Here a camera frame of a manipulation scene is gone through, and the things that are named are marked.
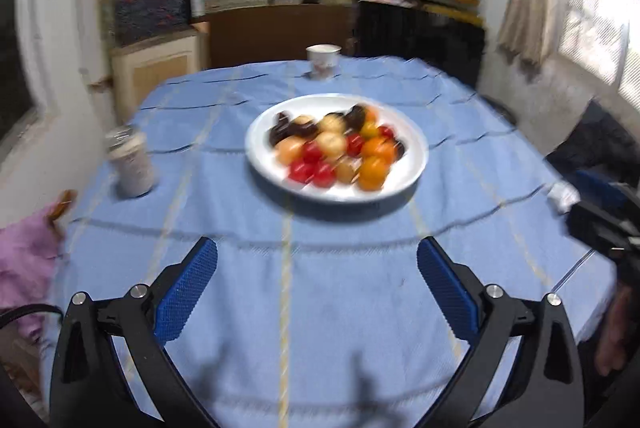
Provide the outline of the right hand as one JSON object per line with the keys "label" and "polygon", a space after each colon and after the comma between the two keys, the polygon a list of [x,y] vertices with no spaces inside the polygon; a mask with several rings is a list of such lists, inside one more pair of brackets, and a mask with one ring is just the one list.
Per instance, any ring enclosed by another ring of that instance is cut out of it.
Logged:
{"label": "right hand", "polygon": [[626,362],[625,336],[628,330],[628,313],[634,291],[626,284],[616,287],[614,298],[606,312],[603,330],[594,356],[594,367],[602,377],[612,370],[621,370]]}

